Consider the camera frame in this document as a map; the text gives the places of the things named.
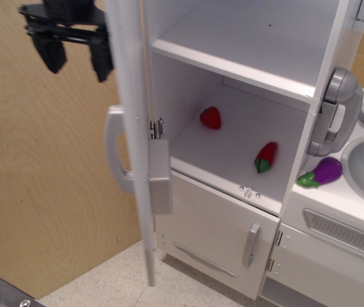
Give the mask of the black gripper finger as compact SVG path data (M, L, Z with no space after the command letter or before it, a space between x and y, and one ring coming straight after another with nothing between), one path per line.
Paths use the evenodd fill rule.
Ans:
M61 39L54 34L46 33L35 35L32 40L47 68L52 73L57 74L67 62Z
M97 79L103 83L114 69L110 46L106 43L96 42L90 45L90 51Z

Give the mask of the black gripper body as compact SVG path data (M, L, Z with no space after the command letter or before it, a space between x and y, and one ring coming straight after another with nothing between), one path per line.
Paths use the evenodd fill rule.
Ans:
M42 1L23 4L26 30L33 38L47 38L86 45L108 43L105 13L94 1Z

